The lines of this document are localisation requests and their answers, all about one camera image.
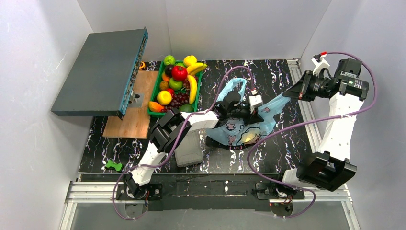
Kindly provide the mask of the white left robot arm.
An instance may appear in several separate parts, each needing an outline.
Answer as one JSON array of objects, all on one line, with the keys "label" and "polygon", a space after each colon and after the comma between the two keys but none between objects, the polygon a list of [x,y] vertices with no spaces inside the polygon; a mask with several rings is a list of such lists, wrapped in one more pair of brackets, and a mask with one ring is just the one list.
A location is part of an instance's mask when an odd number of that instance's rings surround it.
[{"label": "white left robot arm", "polygon": [[246,129],[265,121],[262,96],[252,91],[247,101],[238,92],[228,92],[207,110],[180,112],[169,110],[150,130],[147,150],[138,165],[123,177],[135,199],[149,197],[145,186],[150,183],[154,170],[165,164],[176,148],[191,144],[191,133],[204,129],[214,142],[225,146],[251,144]]}]

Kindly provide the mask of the light blue plastic bag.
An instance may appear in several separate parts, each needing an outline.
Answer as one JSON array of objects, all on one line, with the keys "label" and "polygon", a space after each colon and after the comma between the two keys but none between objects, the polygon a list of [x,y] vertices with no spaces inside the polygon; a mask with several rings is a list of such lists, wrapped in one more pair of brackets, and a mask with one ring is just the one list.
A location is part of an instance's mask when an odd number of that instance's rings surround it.
[{"label": "light blue plastic bag", "polygon": [[231,102],[248,102],[244,100],[247,81],[242,78],[231,79],[221,90],[213,111],[219,115],[219,122],[214,128],[207,129],[207,137],[224,146],[252,145],[269,135],[276,125],[274,117],[279,115],[290,98],[281,94],[258,107],[259,115],[264,119],[261,123],[245,125],[242,119],[225,118],[225,106]]}]

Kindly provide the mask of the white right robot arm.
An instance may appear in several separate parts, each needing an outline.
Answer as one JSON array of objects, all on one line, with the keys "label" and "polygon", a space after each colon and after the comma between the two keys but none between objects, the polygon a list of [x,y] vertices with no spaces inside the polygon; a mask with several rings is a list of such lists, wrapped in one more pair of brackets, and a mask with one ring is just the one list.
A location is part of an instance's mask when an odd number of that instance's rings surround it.
[{"label": "white right robot arm", "polygon": [[350,163],[350,140],[356,122],[354,112],[363,105],[369,84],[359,79],[362,65],[359,60],[340,60],[331,78],[323,76],[329,67],[325,60],[319,58],[313,62],[315,69],[305,71],[283,96],[307,102],[315,98],[328,98],[329,116],[332,119],[327,122],[317,150],[303,156],[298,168],[285,171],[282,182],[335,191],[357,171],[357,167]]}]

